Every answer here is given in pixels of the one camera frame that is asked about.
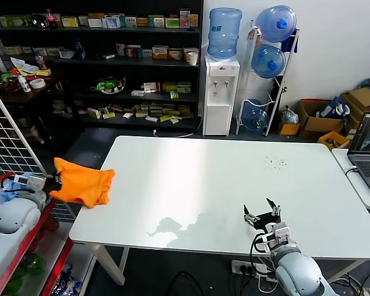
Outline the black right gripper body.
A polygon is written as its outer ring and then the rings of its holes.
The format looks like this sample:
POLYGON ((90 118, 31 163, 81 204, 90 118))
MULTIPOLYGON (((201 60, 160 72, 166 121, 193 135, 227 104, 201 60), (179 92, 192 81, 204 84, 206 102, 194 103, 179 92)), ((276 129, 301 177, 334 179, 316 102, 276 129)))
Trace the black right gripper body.
POLYGON ((257 216, 256 221, 254 222, 254 228, 256 230, 267 230, 266 226, 271 223, 280 223, 281 216, 274 215, 272 212, 264 213, 257 216))

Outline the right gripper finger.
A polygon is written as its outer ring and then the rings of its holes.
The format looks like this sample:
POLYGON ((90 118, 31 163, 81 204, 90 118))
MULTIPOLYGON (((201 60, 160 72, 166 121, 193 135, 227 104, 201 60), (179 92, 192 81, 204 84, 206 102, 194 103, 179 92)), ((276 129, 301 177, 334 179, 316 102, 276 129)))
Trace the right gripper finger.
POLYGON ((243 217, 246 223, 254 223, 260 219, 258 216, 251 214, 245 204, 243 204, 243 209, 244 209, 243 217))
POLYGON ((269 198, 266 199, 267 202, 269 203, 272 211, 271 211, 271 215, 272 216, 279 216, 281 214, 281 206, 280 205, 276 205, 275 202, 269 198))

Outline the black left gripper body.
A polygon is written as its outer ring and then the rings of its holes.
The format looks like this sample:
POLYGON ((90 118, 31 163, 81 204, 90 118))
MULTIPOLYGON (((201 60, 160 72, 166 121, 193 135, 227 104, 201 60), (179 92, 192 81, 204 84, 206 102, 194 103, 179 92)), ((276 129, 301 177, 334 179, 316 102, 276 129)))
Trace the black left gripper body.
POLYGON ((44 185, 45 193, 50 193, 51 191, 59 191, 62 188, 62 180, 60 175, 47 175, 44 185))

